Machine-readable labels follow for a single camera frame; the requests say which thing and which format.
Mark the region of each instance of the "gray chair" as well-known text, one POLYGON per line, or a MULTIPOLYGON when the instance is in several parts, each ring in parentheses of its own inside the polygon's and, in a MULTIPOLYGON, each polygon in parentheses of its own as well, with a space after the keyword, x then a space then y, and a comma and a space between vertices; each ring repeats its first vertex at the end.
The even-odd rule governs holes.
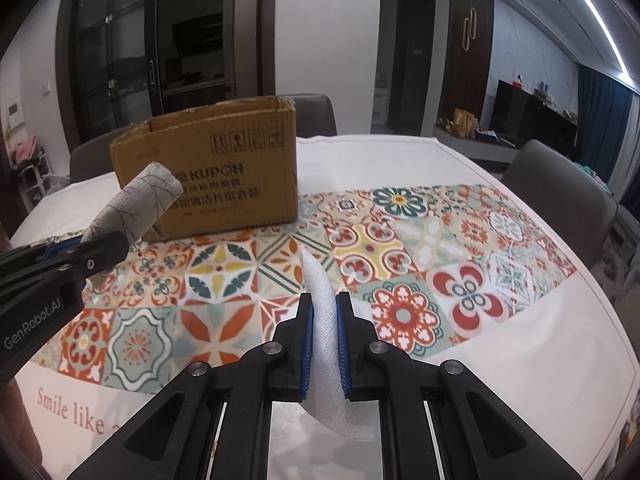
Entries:
POLYGON ((109 154, 109 145, 121 136, 129 126, 113 130, 108 134, 91 139, 80 144, 71 152, 69 173, 71 183, 89 180, 95 176, 104 175, 113 171, 113 163, 109 154))
POLYGON ((296 136, 308 139, 316 135, 335 137, 334 107, 324 94, 285 95, 296 104, 296 136))
POLYGON ((629 447, 616 462, 606 480, 638 480, 640 478, 640 435, 636 435, 629 447))
POLYGON ((538 213, 588 268, 600 260, 618 205, 571 161, 530 140, 502 183, 538 213))

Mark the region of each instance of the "marble wall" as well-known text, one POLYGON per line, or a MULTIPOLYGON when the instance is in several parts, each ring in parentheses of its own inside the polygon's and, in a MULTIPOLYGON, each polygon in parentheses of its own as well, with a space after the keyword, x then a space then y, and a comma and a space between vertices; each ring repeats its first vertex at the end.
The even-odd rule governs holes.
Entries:
POLYGON ((578 66, 529 20, 500 0, 495 0, 494 44, 480 125, 487 127, 494 108, 498 81, 522 76, 523 88, 544 81, 556 105, 578 112, 578 66))

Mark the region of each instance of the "patterned tablecloth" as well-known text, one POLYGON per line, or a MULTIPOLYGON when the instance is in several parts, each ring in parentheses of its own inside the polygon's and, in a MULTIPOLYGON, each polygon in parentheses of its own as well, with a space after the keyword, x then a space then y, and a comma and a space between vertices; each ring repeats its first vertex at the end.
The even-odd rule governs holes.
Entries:
MULTIPOLYGON (((611 466, 638 428, 640 368, 562 240, 434 139, 297 144, 297 222, 138 244, 18 374, 53 477, 66 478, 110 432, 62 420, 44 396, 77 402, 114 431, 189 362, 235 361, 294 315, 302 245, 336 290, 372 304, 382 339, 415 359, 463 360, 585 478, 611 466)), ((114 174, 72 184, 38 204, 12 243, 86 228, 119 189, 114 174)), ((271 432, 274 480, 382 474, 380 443, 343 439, 297 405, 274 405, 271 432)))
POLYGON ((34 357, 81 381, 155 393, 195 360, 236 361, 294 316, 306 246, 336 290, 372 306, 381 339, 412 358, 462 344, 526 309, 575 267, 488 186, 300 197, 297 222, 140 242, 34 357))

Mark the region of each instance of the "blue gripper pad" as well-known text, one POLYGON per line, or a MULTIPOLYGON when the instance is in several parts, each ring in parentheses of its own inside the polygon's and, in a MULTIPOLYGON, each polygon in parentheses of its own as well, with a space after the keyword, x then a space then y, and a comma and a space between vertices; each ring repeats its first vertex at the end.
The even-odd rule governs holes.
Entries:
POLYGON ((52 246, 47 247, 47 252, 44 253, 44 259, 49 260, 50 258, 54 258, 58 256, 62 251, 75 247, 80 244, 80 240, 82 239, 82 235, 76 236, 74 238, 69 238, 69 240, 65 240, 63 242, 59 242, 57 244, 53 244, 52 246))
POLYGON ((338 296, 335 297, 335 306, 338 313, 338 364, 340 365, 340 380, 342 381, 344 396, 348 397, 351 395, 351 360, 338 296))
POLYGON ((314 304, 309 305, 309 312, 306 316, 305 339, 302 349, 302 369, 300 370, 300 390, 302 398, 306 399, 311 379, 311 354, 314 347, 314 304))

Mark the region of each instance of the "screw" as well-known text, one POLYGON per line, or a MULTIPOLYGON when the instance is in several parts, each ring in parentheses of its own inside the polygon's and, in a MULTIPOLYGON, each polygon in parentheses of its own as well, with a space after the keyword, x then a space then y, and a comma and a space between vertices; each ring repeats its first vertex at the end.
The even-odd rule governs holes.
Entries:
POLYGON ((373 341, 369 343, 369 350, 371 350, 374 354, 383 354, 387 350, 389 350, 389 345, 384 341, 373 341))
POLYGON ((451 375, 460 375, 465 369, 465 365, 455 359, 449 359, 448 361, 444 361, 444 369, 451 375))
POLYGON ((268 343, 265 343, 262 350, 264 350, 265 354, 279 354, 282 352, 282 345, 277 341, 269 341, 268 343))
POLYGON ((196 361, 191 363, 187 370, 192 376, 197 377, 207 371, 207 364, 204 361, 196 361))

